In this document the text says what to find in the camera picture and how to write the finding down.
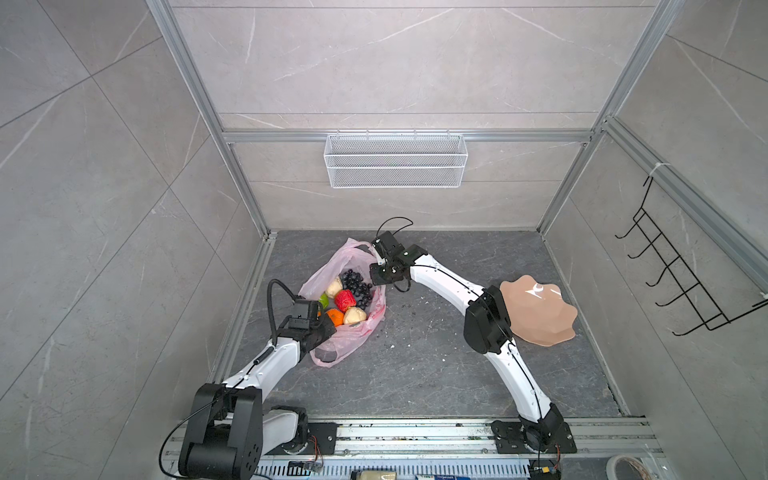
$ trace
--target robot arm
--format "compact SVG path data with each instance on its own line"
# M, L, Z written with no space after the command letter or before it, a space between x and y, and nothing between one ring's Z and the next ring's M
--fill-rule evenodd
M534 450L551 447L554 433L565 423L520 356L498 287L483 288L461 278L418 245L404 248L389 231L374 239L373 246L378 260L370 267L373 283L407 280L410 285L413 280L434 290L463 313L464 339L501 376L517 406L526 442Z
M410 267L410 272L413 281L434 290L463 314L466 314L470 304L477 302L483 293L483 287L456 275L441 265L432 255L422 255L416 259ZM547 415L550 399L541 391L520 357L514 338L510 337L502 344L501 352L485 352L483 356L491 362L501 376L521 417L531 422L538 422Z
M293 301L292 313L279 328L272 311L273 285L284 288ZM207 383L195 394L179 454L184 477L247 480L264 453L278 445L300 452L307 444L305 409L277 406L264 412L262 401L336 327L319 302L295 296L279 280L268 284L267 299L272 338L264 349L223 383ZM224 422L230 414L231 422Z
M373 245L378 263L370 266L372 282L416 281L463 313L464 338L491 362L511 393L526 444L534 451L549 450L554 434L565 423L520 357L501 291L462 279L421 247L403 248L389 231ZM284 288L293 301L291 315L279 328L272 311L274 284ZM179 456L179 473L184 477L177 478L247 480L264 453L278 445L288 452L300 452L306 446L306 410L278 406L265 414L262 401L283 375L336 328L319 302L293 295L279 280L271 280L267 286L267 312L272 336L259 355L224 383L198 389ZM224 422L229 415L231 422Z

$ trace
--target zip tie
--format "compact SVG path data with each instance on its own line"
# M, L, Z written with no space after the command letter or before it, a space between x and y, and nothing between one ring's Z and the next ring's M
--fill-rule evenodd
M665 163L662 163L662 162L656 162L656 164L654 165L654 168L653 168L653 170L651 170L651 171L650 171L650 173L648 174L648 177L653 177L653 175L654 175L654 172L656 171L656 169L657 169L657 168L659 168L659 167L660 167L660 166L662 166L662 165L667 165L667 166L670 166L670 165L672 165L672 164L665 164Z

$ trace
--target grape cluster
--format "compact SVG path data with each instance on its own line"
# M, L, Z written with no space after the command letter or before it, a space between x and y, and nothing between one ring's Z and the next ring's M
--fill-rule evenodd
M341 274L341 285L344 290L349 290L355 296L357 306L365 310L373 301L371 293L372 285L362 281L362 275L353 271L351 268Z

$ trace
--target marble tile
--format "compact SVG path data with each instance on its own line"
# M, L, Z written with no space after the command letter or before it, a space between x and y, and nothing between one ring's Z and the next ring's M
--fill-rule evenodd
M248 277L250 265L261 241L248 209L240 202L216 249L216 253L239 286L242 286Z
M240 193L213 140L205 141L170 188L216 248L240 203Z
M665 38L619 117L768 248L768 82Z
M467 8L467 7L652 7L654 0L170 0L174 7L252 8Z
M94 79L171 184L208 130L165 42L142 48Z
M160 37L144 0L41 0L92 74Z
M687 0L669 34L765 79L766 18L762 0Z
M0 129L0 392L166 188L87 80Z
M546 240L630 414L649 418L678 476L744 478L633 291L572 201L563 206Z
M463 182L562 180L579 142L472 142Z
M157 359L100 478L160 475L157 452L165 435L189 415L194 394L206 382L239 295L240 288L214 256Z
M88 76L35 0L0 5L0 125Z
M597 112L562 114L226 114L225 129L592 128Z
M768 380L762 374L768 366L768 352L762 341L768 334L768 309L713 332L702 328L689 336L672 334L699 325L695 312L684 298L667 307L656 306L656 302L673 299L680 288L669 273L656 287L645 284L653 283L664 267L650 251L636 260L626 257L627 253L637 255L647 245L640 232L623 240L614 237L631 225L631 217L644 196L645 177L644 171L616 144L606 142L590 161L572 198L626 279L741 471L747 478L758 478L766 461L766 453L760 448L762 433L743 426L755 418L768 418ZM730 318L761 301L760 289L659 187L651 188L645 206ZM660 249L664 247L664 241L659 244ZM680 270L673 269L684 287L693 285L695 280L683 280ZM691 290L690 296L698 308L707 312L707 318L716 313L700 287Z
M251 181L328 182L321 142L235 144L237 159Z
M405 114L599 111L652 10L174 12L219 111Z
M213 254L167 190L0 401L4 477L98 477Z
M347 237L374 236L375 231L280 232L265 278L280 278L298 290ZM451 270L480 284L513 280L524 273L542 283L561 284L536 232L406 229L398 239L417 243ZM243 334L236 368L250 361L268 337L265 295L266 283ZM285 311L287 301L278 295L274 299L275 311ZM516 415L496 371L466 345L464 317L458 310L419 284L407 293L388 288L386 299L385 319L363 346L330 369L304 359L283 377L266 403L304 406L314 415ZM574 328L577 336L556 346L523 341L518 346L564 415L615 416L616 402L589 340L578 322Z
M251 188L267 223L276 230L375 229L382 218L395 215L413 219L419 229L533 230L559 183L334 189L327 181L251 182Z

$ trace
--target black cable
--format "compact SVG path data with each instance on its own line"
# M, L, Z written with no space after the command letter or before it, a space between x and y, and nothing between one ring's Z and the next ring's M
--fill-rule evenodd
M541 414L541 403L538 402L538 395L536 395L536 388L533 386L533 382L528 377L528 374L525 373L525 369L523 368L523 366L520 365L520 361L518 360L518 357L516 357L515 354L512 353L512 343L511 343L512 339L508 338L508 340L509 340L509 343L507 343L507 352L509 353L510 357L515 359L515 363L518 364L518 367L520 367L520 371L523 372L523 375L525 376L525 379L528 380L528 384L531 386L531 391L533 391L533 396L536 399L536 406L538 407L538 418L541 421L541 420L544 419L544 416ZM543 441L544 441L544 439L541 436L539 436L539 439L538 439L538 449L536 449L536 451L537 451L536 466L539 467L539 468L541 468L541 443Z
M388 219L384 220L384 223L382 223L381 225L379 225L379 229L376 231L376 236L377 236L377 237L379 236L379 232L380 232L380 231L382 231L382 227L384 227L384 226L386 225L386 223L387 223L387 222L389 222L390 220L394 220L394 219L396 219L396 218L402 218L403 220L407 220L407 221L409 221L409 222L411 222L411 223L409 223L409 224L408 224L408 225L406 225L405 227L400 227L399 229L395 230L395 233L398 233L400 230L402 230L402 229L404 229L404 228L406 228L406 227L410 227L411 225L413 225L413 220L411 220L411 219L410 219L410 218L408 218L408 217L391 217L391 218L388 218Z
M400 289L400 287L399 287L399 286L397 286L397 283L395 283L395 282L392 282L392 286L394 286L394 287L395 287L395 290L397 290L398 292L400 292L400 293L406 293L406 292L408 292L409 290L411 290L411 279L409 279L409 278L406 278L406 280L408 280L408 288L406 288L405 290L401 290L401 289Z
M248 375L250 373L250 371L253 370L254 366L256 366L255 363L252 366L250 366L250 368L246 372L246 375ZM245 380L245 376L243 376L243 378L240 379L240 381L238 383L235 383L232 386L232 388L229 389L228 391L226 391L222 396L227 396L230 393L232 393L237 388L237 386L239 384L241 384L244 380ZM184 477L184 476L174 475L172 473L166 472L165 468L163 468L163 452L165 451L165 445L168 443L168 440L170 440L170 437L174 434L174 432L176 432L184 423L188 422L189 419L191 419L192 417L194 417L198 413L202 412L206 408L208 408L211 405L213 405L217 400L218 400L218 398L214 398L210 402L206 403L205 405L201 406L199 409L197 409L194 412L192 412L191 414L189 414L189 416L187 418L185 418L184 420L179 422L179 424L176 425L174 427L174 429L170 431L170 433L168 433L168 436L165 437L165 440L163 440L163 445L160 446L160 452L157 454L157 464L160 466L160 471L163 472L163 475L166 475L167 477L171 477L171 478L185 478L186 480L191 480L193 478L199 478L199 477Z
M469 290L471 293L474 293L475 295L477 295L477 296L478 296L478 300L482 300L482 302L485 304L485 307L486 307L486 308L490 308L490 306L488 305L488 303L486 303L486 302L485 302L485 299L483 299L482 295L479 295L477 292L475 292L474 290L472 290L471 288L469 288L468 286L466 286L466 285L465 285L465 284L464 284L464 283L463 283L461 280L457 279L455 276L451 275L450 273L446 272L445 270L441 270L441 269L439 269L438 267L436 267L436 266L432 266L432 265L413 265L413 266L425 266L425 267L427 267L427 268L431 268L431 269L434 269L434 270L436 270L436 271L438 271L438 272L440 272L440 273L443 273L444 275L447 275L447 276L451 277L453 280L455 280L455 281L456 281L456 283L459 283L459 284L460 284L460 285L462 285L464 288L466 288L467 290ZM505 337L505 338L507 339L507 341L509 342L509 344L507 344L507 351L509 352L509 355L510 355L510 356L511 356L513 359L515 359L515 363L517 363L517 364L518 364L518 367L520 368L520 371L521 371L521 372L523 372L523 376L525 376L525 379L526 379L526 380L528 380L528 384L531 386L531 391L533 391L533 396L534 396L534 398L536 399L536 406L538 407L538 418L540 418L540 419L544 419L544 416L542 415L542 411L541 411L541 404L539 403L539 401L538 401L538 395L536 394L536 388L534 388L534 386L533 386L533 382L531 381L530 377L528 377L528 374L525 372L525 369L523 369L523 366L522 366L522 365L520 365L520 362L518 361L518 358L517 358L517 357L516 357L514 354L512 354L512 342L514 342L514 341L515 341L515 338L514 338L514 337L513 337L513 335L512 335L512 331L510 330L509 332L506 332L506 331L505 331L505 330L502 328L502 326L501 326L501 325L499 325L498 323L496 323L496 325L497 325L497 326L498 326L498 328L499 328L499 329L502 331L502 333L504 334L504 337ZM536 463L538 464L538 467L539 467L539 468L541 467L541 440L542 440L542 439L539 439L539 446L538 446L538 447L539 447L539 448L538 448L538 458L537 458L537 460L536 460Z
M277 278L273 278L266 285L266 314L270 318L270 329L272 330L272 345L277 348L277 324L275 324L275 312L272 310L272 286L274 284L280 285L280 287L286 291L291 300L296 300L296 295L290 291L290 288L285 283L279 281Z

